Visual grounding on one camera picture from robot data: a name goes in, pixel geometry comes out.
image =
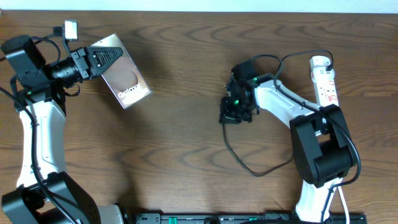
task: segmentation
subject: black cable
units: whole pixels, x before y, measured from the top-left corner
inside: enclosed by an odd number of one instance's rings
[[[262,55],[257,55],[257,56],[251,57],[249,60],[252,61],[254,59],[261,58],[261,57],[270,57],[270,58],[277,59],[279,61],[279,66],[278,66],[278,70],[276,71],[275,76],[278,77],[282,73],[282,71],[284,69],[283,59],[281,60],[279,57],[276,57],[275,55],[262,54]]]
[[[65,50],[67,51],[68,55],[70,56],[69,40],[65,38],[65,35],[62,35],[62,44]]]
[[[43,39],[49,39],[49,38],[52,38],[52,37],[55,37],[55,34],[46,35],[45,37],[43,37]],[[43,42],[43,40],[38,40],[38,41],[35,42],[35,45],[39,44],[41,42]]]
[[[17,97],[18,89],[17,89],[17,75],[15,74],[10,80],[10,86],[12,90],[12,94]]]
[[[49,38],[52,38],[52,37],[55,37],[55,34],[46,35],[45,37],[43,37],[43,39],[49,39]],[[43,40],[38,40],[38,41],[34,42],[34,44],[36,45],[36,44],[39,44],[41,42],[43,42]],[[7,59],[7,58],[6,57],[0,58],[0,62],[4,61],[5,59]]]
[[[248,171],[251,175],[253,175],[253,176],[255,176],[255,177],[263,177],[263,176],[265,176],[265,175],[271,173],[272,171],[274,171],[274,170],[276,170],[276,169],[279,169],[279,168],[283,167],[284,165],[287,165],[287,164],[289,164],[290,162],[293,161],[294,155],[293,155],[293,153],[292,153],[292,157],[291,157],[288,161],[286,161],[286,162],[284,162],[284,163],[281,163],[281,164],[279,164],[279,165],[277,165],[277,166],[275,166],[275,167],[273,167],[273,168],[271,168],[271,169],[269,169],[269,170],[267,170],[267,171],[264,171],[264,172],[260,172],[260,173],[254,172],[253,170],[251,170],[251,169],[239,158],[239,156],[234,152],[234,150],[232,149],[232,147],[229,145],[228,140],[227,140],[227,138],[226,138],[225,124],[223,124],[223,136],[224,136],[225,146],[226,146],[227,150],[229,151],[229,153],[231,153],[231,155],[234,157],[234,159],[236,160],[236,162],[238,162],[238,164],[241,165],[241,167],[243,167],[244,170]]]
[[[78,224],[77,221],[68,213],[68,211],[66,211],[61,204],[59,204],[58,201],[56,201],[56,199],[52,196],[52,193],[46,188],[46,186],[43,184],[42,180],[39,177],[39,169],[37,166],[37,161],[36,161],[36,127],[37,124],[35,122],[35,118],[33,117],[32,113],[26,109],[26,107],[24,105],[22,105],[22,103],[20,103],[17,98],[15,96],[13,96],[12,94],[10,94],[8,91],[6,91],[5,89],[0,87],[0,91],[3,92],[6,96],[8,96],[10,99],[14,100],[14,102],[20,106],[22,108],[22,110],[24,110],[26,112],[26,114],[28,115],[28,117],[30,118],[31,122],[30,125],[32,126],[32,165],[31,165],[31,169],[33,170],[33,174],[36,178],[36,181],[40,187],[40,189],[43,191],[44,195],[63,213],[63,215],[72,223],[74,224]]]
[[[56,50],[58,52],[58,57],[57,57],[57,61],[51,63],[50,66],[54,66],[54,65],[59,63],[59,61],[61,59],[61,50],[60,50],[60,48],[58,47],[58,45],[54,41],[52,41],[50,39],[45,39],[45,38],[42,38],[42,37],[36,37],[36,36],[32,36],[32,39],[41,40],[41,41],[48,42],[48,43],[52,44],[56,48]]]
[[[77,85],[77,87],[78,87],[78,89],[77,89],[76,93],[70,94],[70,93],[67,93],[67,92],[65,91],[65,96],[73,97],[73,96],[78,96],[78,95],[80,95],[80,85]]]
[[[330,51],[328,51],[328,50],[308,50],[308,51],[304,51],[304,52],[296,52],[296,53],[292,53],[292,54],[286,55],[285,57],[282,58],[282,61],[284,61],[286,58],[294,56],[294,55],[310,54],[310,53],[317,53],[317,52],[326,52],[326,53],[330,54],[330,58],[331,58],[330,65],[328,65],[326,67],[326,71],[330,71],[333,68],[333,54]],[[279,71],[279,68],[281,66],[283,66],[283,63],[279,63],[277,71]]]
[[[203,224],[220,224],[220,219],[216,217],[205,218]]]

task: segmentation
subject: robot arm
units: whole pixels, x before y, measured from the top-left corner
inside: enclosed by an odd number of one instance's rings
[[[307,106],[321,110],[338,120],[339,125],[348,132],[343,114],[338,107],[334,71],[326,71],[330,60],[323,56],[315,56],[310,64],[317,104],[291,92],[279,80],[276,80],[277,86],[298,102],[304,102]],[[273,75],[258,76],[250,61],[235,66],[232,73],[231,81],[226,86],[229,97],[221,100],[220,122],[251,122],[251,111],[257,108],[258,113],[258,109],[261,108],[272,113],[290,128],[296,167],[304,179],[301,198],[295,212],[301,221],[319,222],[329,188],[340,183],[349,168],[356,163],[352,149],[347,146],[338,131],[323,118],[278,91]],[[329,134],[330,140],[319,143],[317,136],[321,134]],[[331,200],[328,202],[323,220],[330,216],[330,204]]]
[[[63,37],[69,56],[64,60],[58,57],[55,63],[47,65],[32,39],[53,43],[51,40],[22,35],[1,46],[17,73],[11,80],[11,88],[19,102],[16,110],[24,127],[21,176],[17,189],[2,196],[2,209],[13,223],[63,223],[67,222],[65,212],[75,223],[122,223],[118,206],[97,207],[95,201],[66,173],[63,126],[66,115],[64,88],[100,76],[122,56],[123,51],[120,47],[70,50],[68,41],[77,40],[76,21],[65,21],[63,27],[54,27],[54,36]],[[16,80],[23,90],[16,89]],[[32,114],[35,121],[23,108]],[[32,127],[36,130],[35,136],[32,135]],[[38,171],[38,178],[33,173],[34,169]],[[46,198],[54,201],[55,205],[57,203],[57,208],[37,212],[44,206]]]

